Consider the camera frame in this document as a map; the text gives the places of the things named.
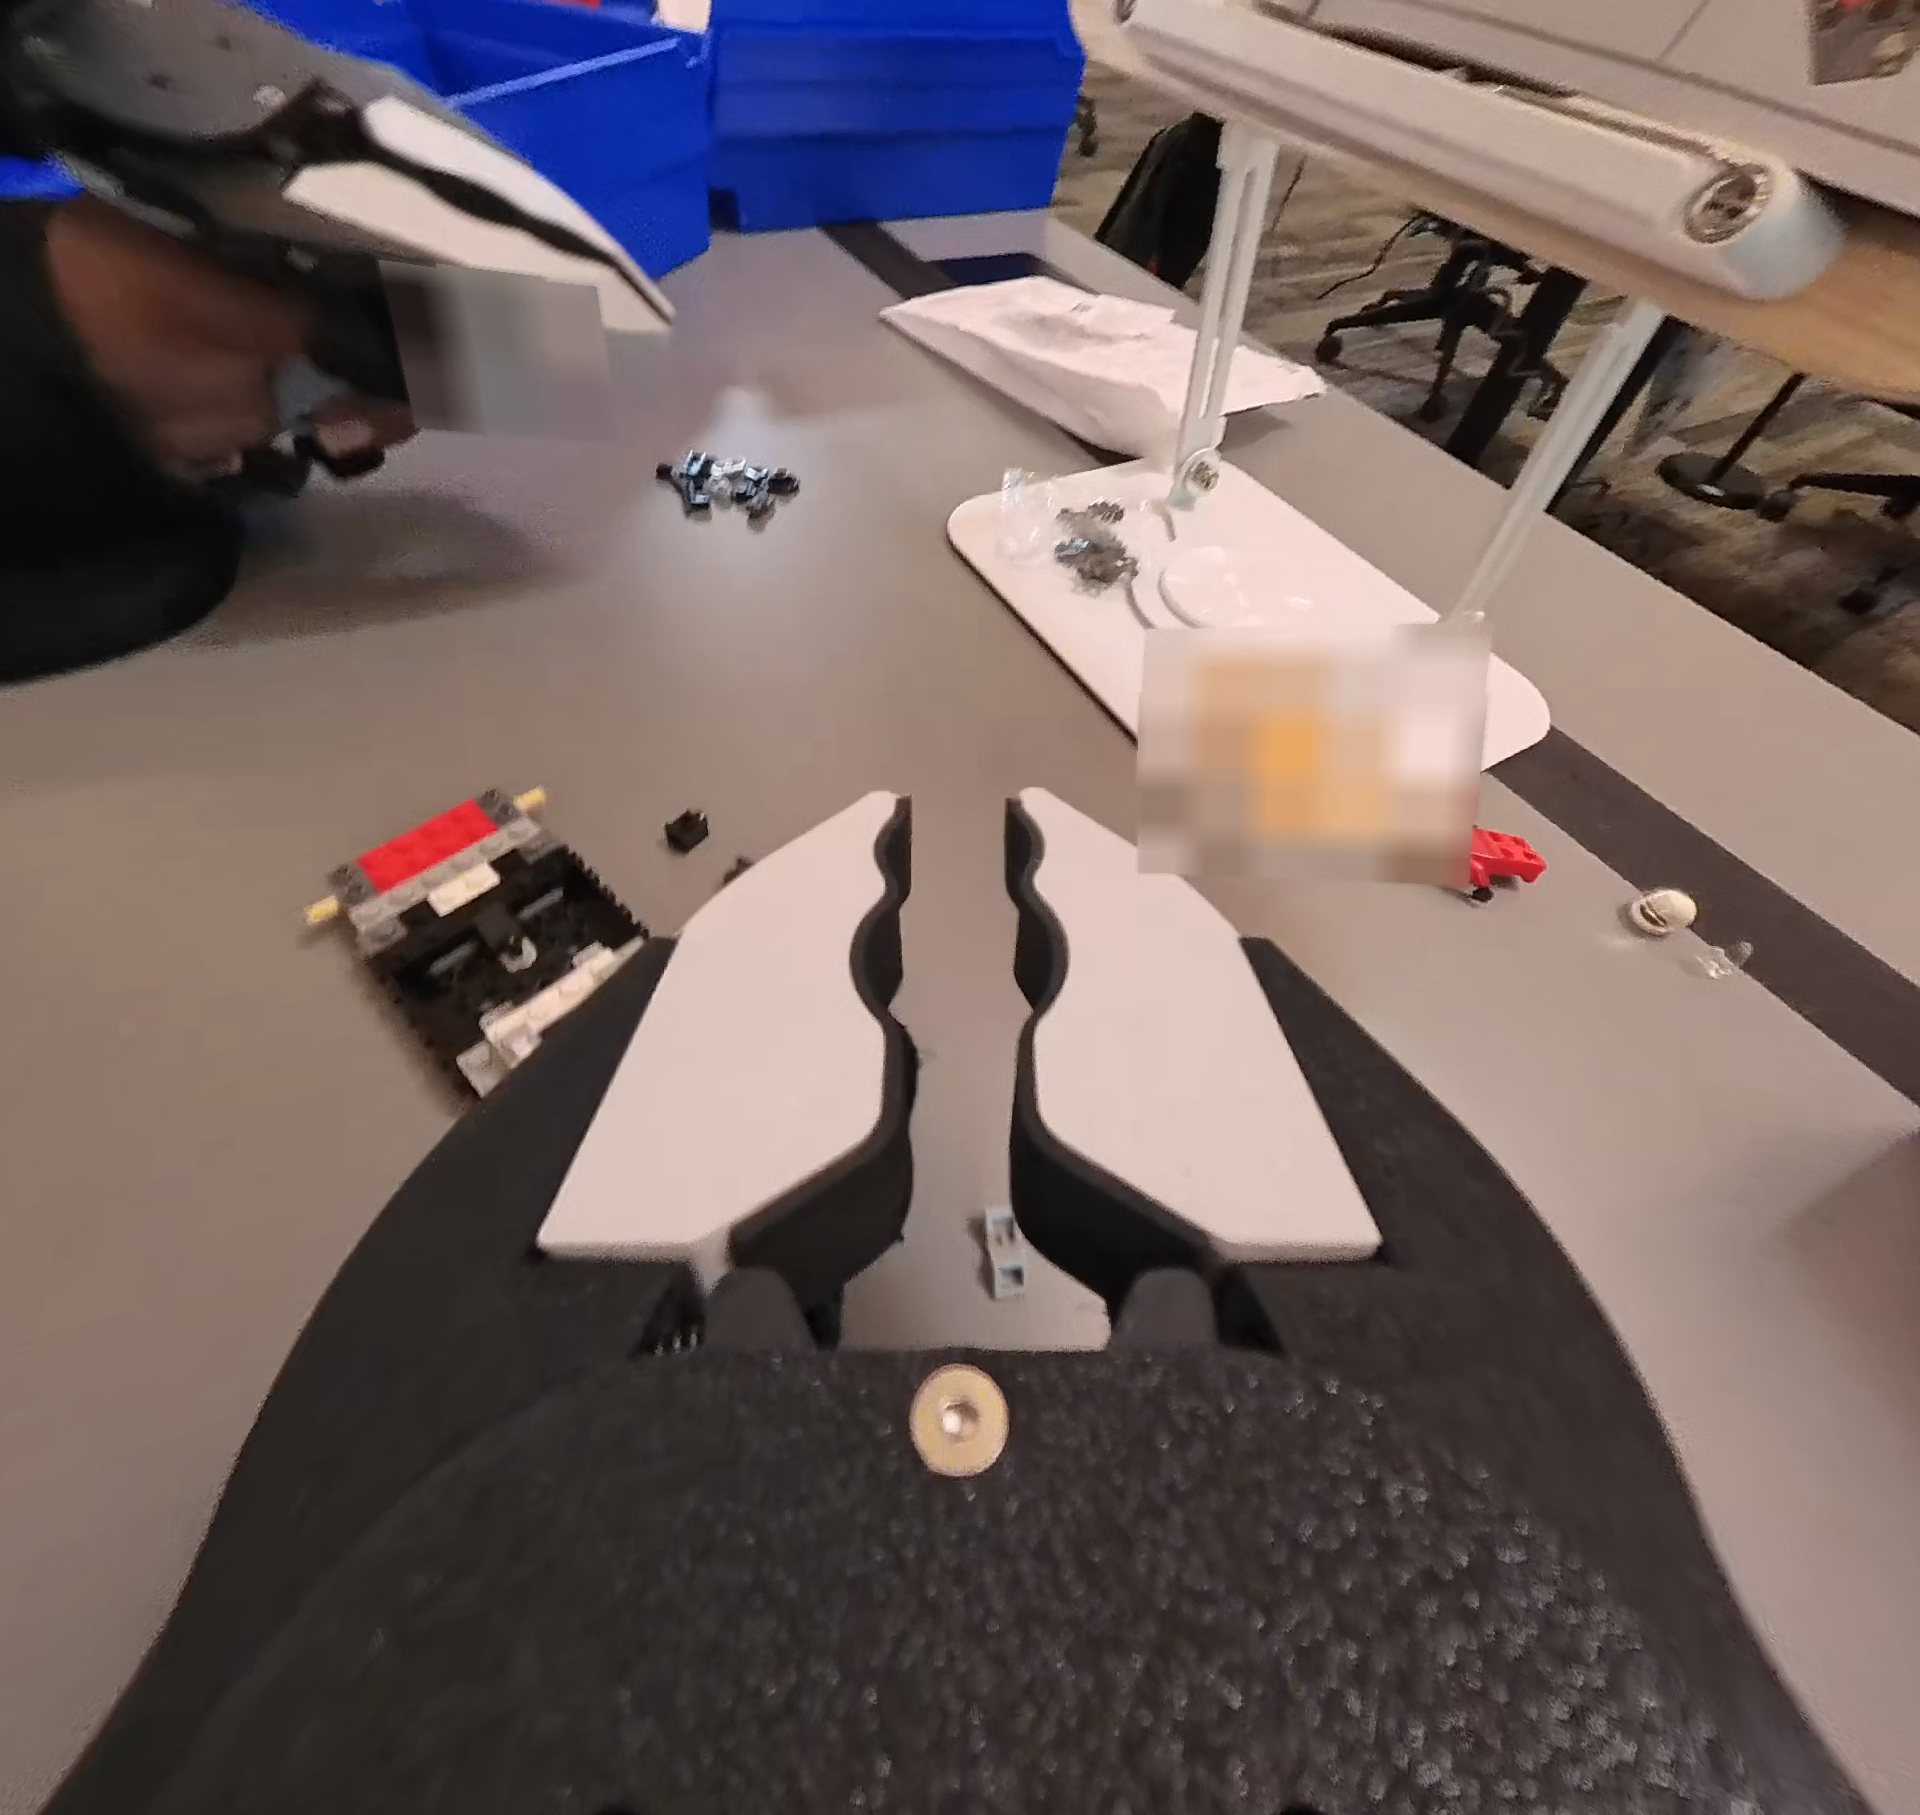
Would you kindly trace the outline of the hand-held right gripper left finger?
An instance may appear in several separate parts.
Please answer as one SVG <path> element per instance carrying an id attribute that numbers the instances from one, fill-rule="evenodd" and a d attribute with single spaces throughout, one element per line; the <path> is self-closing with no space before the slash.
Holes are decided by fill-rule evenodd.
<path id="1" fill-rule="evenodd" d="M 813 1342 L 915 1192 L 899 1020 L 913 792 L 864 792 L 725 878 L 677 937 L 539 1222 L 539 1256 L 647 1266 L 711 1294 L 779 1276 Z"/>

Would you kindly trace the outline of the white paper bag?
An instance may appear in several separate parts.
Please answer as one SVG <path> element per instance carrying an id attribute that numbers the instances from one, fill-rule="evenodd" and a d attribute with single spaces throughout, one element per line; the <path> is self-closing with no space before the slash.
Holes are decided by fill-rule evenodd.
<path id="1" fill-rule="evenodd" d="M 1212 451 L 1234 418 L 1326 394 L 1314 367 L 1225 350 L 1220 325 L 1039 270 L 902 295 L 882 325 L 1083 446 L 1149 463 Z"/>

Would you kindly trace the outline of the clear bag of black parts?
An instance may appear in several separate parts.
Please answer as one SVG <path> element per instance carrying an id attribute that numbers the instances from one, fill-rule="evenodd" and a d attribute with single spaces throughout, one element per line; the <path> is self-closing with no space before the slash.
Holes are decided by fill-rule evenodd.
<path id="1" fill-rule="evenodd" d="M 1059 477 L 1007 463 L 992 493 L 992 560 L 1059 572 L 1075 594 L 1131 594 L 1171 552 L 1176 519 L 1156 493 L 1074 493 Z"/>

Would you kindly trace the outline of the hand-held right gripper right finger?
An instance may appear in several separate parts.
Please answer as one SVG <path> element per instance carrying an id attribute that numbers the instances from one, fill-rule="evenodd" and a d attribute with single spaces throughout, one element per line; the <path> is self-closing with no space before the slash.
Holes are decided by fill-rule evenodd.
<path id="1" fill-rule="evenodd" d="M 1024 784 L 1007 1213 L 1122 1342 L 1140 1285 L 1220 1304 L 1242 1272 L 1365 1272 L 1382 1222 L 1295 1059 L 1242 937 L 1140 850 Z"/>

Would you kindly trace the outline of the person's left hand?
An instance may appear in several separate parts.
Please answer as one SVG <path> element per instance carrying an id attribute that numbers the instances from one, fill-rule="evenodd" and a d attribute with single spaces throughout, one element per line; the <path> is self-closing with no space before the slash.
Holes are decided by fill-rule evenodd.
<path id="1" fill-rule="evenodd" d="M 55 207 L 43 264 L 64 325 L 163 471 L 229 477 L 276 438 L 276 367 L 311 350 L 311 313 L 289 289 L 93 200 Z"/>

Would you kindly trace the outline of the black office chair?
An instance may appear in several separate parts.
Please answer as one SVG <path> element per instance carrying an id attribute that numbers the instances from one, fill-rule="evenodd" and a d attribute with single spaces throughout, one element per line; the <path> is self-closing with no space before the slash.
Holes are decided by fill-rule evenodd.
<path id="1" fill-rule="evenodd" d="M 1584 276 L 1565 264 L 1536 264 L 1521 245 L 1504 245 L 1477 227 L 1419 210 L 1382 242 L 1382 255 L 1365 270 L 1345 270 L 1332 289 L 1365 287 L 1412 235 L 1450 242 L 1445 264 L 1419 289 L 1382 289 L 1365 313 L 1332 315 L 1314 343 L 1314 357 L 1335 367 L 1349 335 L 1395 335 L 1428 325 L 1438 367 L 1419 394 L 1419 419 L 1445 427 L 1463 343 L 1477 335 L 1491 350 L 1491 367 L 1477 374 L 1455 427 L 1445 432 L 1445 451 L 1477 471 L 1517 408 L 1530 408 L 1536 419 L 1559 408 L 1565 374 L 1550 354 L 1573 325 Z"/>

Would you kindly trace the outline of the white booklet stand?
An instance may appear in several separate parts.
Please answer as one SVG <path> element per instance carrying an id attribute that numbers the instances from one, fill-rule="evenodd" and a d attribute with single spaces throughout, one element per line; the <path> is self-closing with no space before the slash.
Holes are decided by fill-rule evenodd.
<path id="1" fill-rule="evenodd" d="M 1491 242 L 1559 242 L 1559 264 L 1606 264 L 1619 289 L 1636 270 L 1676 270 L 1729 295 L 1793 295 L 1848 245 L 1837 207 L 1780 156 L 1565 92 L 1463 78 L 1258 0 L 1115 0 L 1115 43 L 1225 117 L 1194 315 L 1194 328 L 1220 325 L 1225 350 L 1242 335 L 1283 156 L 1376 169 Z M 1194 750 L 1200 733 L 1264 725 L 1270 744 L 1307 750 L 1307 780 L 1359 756 L 1359 775 L 1412 775 L 1419 792 L 1455 775 L 1476 784 L 1550 738 L 1550 699 L 1491 658 L 1484 607 L 1659 325 L 1669 325 L 1659 301 L 1629 295 L 1606 328 L 1438 615 L 1220 446 L 1067 477 L 1074 493 L 1140 488 L 1171 508 L 1176 542 L 1131 594 L 1075 594 L 1059 572 L 998 566 L 982 493 L 953 508 L 947 542 L 1140 738 L 1140 767 L 1156 750 Z"/>

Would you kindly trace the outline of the toy brick car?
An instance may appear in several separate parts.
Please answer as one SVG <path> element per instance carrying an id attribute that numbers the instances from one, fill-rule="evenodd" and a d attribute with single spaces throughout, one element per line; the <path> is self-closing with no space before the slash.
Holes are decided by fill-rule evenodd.
<path id="1" fill-rule="evenodd" d="M 353 963 L 463 1093 L 509 1084 L 647 932 L 546 831 L 546 792 L 478 792 L 331 874 L 304 932 Z"/>

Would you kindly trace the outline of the pile of small dark bricks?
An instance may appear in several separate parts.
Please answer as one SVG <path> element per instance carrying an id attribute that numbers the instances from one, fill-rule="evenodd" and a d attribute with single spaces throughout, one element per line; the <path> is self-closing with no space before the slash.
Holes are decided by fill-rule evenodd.
<path id="1" fill-rule="evenodd" d="M 800 493 L 789 463 L 683 451 L 657 463 L 657 481 L 690 519 L 741 517 L 758 533 Z"/>

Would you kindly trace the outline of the white desk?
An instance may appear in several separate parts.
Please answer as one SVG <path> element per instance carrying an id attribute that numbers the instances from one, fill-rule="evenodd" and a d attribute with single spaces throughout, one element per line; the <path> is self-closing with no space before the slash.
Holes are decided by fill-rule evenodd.
<path id="1" fill-rule="evenodd" d="M 915 1213 L 848 1291 L 864 1342 L 1074 1342 L 1053 1272 L 992 1305 L 1024 1032 L 1005 801 L 1131 831 L 1131 750 L 947 552 L 1005 463 L 1075 471 L 953 381 L 828 235 L 677 270 L 620 446 L 418 438 L 317 488 L 192 636 L 6 690 L 6 1812 L 43 1812 L 127 1684 L 229 1464 L 444 1084 L 294 917 L 322 874 L 478 792 L 550 825 L 677 932 L 735 855 L 886 784 L 915 801 L 902 1031 Z M 661 458 L 789 463 L 758 533 Z M 705 809 L 691 855 L 661 850 Z M 1877 1812 L 1911 1812 L 1911 1019 L 1831 1043 L 1697 944 L 1639 944 L 1619 870 L 1530 792 L 1511 903 L 1220 895 L 1550 1222 L 1629 1342 L 1780 1670 Z"/>

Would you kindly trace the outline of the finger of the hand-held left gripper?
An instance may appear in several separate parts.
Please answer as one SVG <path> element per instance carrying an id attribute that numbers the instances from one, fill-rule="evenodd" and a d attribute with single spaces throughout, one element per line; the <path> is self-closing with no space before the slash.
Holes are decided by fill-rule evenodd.
<path id="1" fill-rule="evenodd" d="M 620 264 L 607 245 L 567 227 L 529 227 L 523 210 L 509 210 L 509 225 L 460 210 L 434 184 L 378 160 L 304 169 L 282 179 L 282 207 L 347 225 L 406 261 L 588 287 L 613 335 L 661 335 L 677 325 L 668 295 L 642 270 Z"/>
<path id="2" fill-rule="evenodd" d="M 378 169 L 426 184 L 441 207 L 478 225 L 512 227 L 559 255 L 620 261 L 620 242 L 539 169 L 529 169 L 523 156 L 495 151 L 472 123 L 451 123 L 413 99 L 373 99 L 364 151 Z"/>

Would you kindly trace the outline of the red toy figure piece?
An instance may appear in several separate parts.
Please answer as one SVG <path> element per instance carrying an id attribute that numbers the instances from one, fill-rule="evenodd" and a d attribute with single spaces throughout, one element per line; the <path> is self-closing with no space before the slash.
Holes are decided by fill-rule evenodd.
<path id="1" fill-rule="evenodd" d="M 1550 859 L 1521 835 L 1476 825 L 1463 884 L 1476 903 L 1536 884 L 1540 874 Z"/>

